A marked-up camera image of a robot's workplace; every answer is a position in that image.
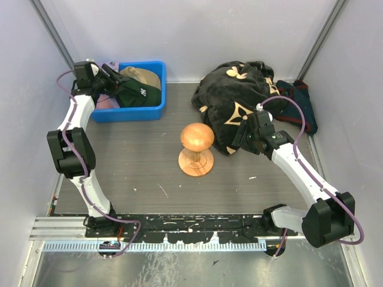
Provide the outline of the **green NY cap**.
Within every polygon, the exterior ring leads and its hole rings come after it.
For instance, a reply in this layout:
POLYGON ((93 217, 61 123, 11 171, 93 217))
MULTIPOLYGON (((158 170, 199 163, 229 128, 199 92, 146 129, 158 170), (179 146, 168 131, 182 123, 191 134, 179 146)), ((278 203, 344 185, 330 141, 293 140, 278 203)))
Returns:
POLYGON ((115 98, 121 108, 154 107, 162 102, 162 92, 158 88, 135 79, 123 85, 129 89, 130 95, 127 98, 115 98))

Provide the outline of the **beige cap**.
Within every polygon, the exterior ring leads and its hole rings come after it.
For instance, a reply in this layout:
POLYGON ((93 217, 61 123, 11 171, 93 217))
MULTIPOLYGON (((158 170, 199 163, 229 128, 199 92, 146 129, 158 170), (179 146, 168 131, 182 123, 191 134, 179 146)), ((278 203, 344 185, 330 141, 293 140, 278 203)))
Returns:
POLYGON ((123 76, 134 78, 143 84, 158 88, 159 90, 162 89, 160 78, 154 72, 147 69, 128 66, 120 70, 119 73, 123 76))

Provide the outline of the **wooden hat stand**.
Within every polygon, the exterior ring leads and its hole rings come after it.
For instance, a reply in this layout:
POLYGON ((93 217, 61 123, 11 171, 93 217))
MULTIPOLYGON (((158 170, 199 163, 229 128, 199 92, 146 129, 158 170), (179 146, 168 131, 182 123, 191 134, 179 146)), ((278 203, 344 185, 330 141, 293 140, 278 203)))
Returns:
POLYGON ((210 150, 214 141, 212 129, 203 123, 191 123, 182 130, 180 141, 183 145, 178 156, 180 169, 193 177, 209 173, 214 165, 214 156, 210 150))

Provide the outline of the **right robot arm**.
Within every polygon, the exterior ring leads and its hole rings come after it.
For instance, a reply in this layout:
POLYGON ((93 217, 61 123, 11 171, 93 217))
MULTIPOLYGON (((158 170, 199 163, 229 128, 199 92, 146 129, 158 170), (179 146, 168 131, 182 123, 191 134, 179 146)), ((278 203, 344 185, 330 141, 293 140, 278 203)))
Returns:
POLYGON ((257 111, 242 118, 233 146, 263 154, 290 179, 306 202, 306 209, 278 204, 263 211, 262 227, 274 236, 282 229, 304 235, 315 248, 354 233, 355 200, 349 192, 340 193, 323 179, 300 153, 293 138, 276 131, 272 116, 257 111))

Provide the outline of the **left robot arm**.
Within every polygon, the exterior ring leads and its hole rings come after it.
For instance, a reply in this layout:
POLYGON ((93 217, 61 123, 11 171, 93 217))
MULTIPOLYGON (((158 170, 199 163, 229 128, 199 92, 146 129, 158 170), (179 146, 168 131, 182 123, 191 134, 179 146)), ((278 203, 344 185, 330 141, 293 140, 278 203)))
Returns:
POLYGON ((60 126, 47 133, 48 146, 57 172, 76 186, 87 206, 87 230, 99 236, 116 236, 123 221, 96 177, 96 156, 86 128, 100 96, 113 96, 123 77, 108 65, 98 66, 89 59, 75 63, 73 73, 68 112, 60 126))

